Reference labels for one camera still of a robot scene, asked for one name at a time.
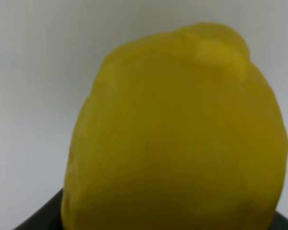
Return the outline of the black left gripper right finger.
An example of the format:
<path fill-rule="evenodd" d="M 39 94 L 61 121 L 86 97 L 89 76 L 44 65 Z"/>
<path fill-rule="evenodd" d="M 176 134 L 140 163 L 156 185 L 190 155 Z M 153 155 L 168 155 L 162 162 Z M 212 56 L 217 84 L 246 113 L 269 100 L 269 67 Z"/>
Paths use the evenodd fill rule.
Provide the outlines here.
<path fill-rule="evenodd" d="M 288 230 L 288 219 L 279 212 L 276 212 L 270 230 Z"/>

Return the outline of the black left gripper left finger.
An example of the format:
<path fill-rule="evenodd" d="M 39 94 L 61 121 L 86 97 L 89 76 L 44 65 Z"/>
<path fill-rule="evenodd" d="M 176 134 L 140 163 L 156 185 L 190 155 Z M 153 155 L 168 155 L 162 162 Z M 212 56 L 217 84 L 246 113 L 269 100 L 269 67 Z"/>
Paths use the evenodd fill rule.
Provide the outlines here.
<path fill-rule="evenodd" d="M 43 207 L 15 230 L 63 230 L 60 208 L 63 190 L 59 190 Z"/>

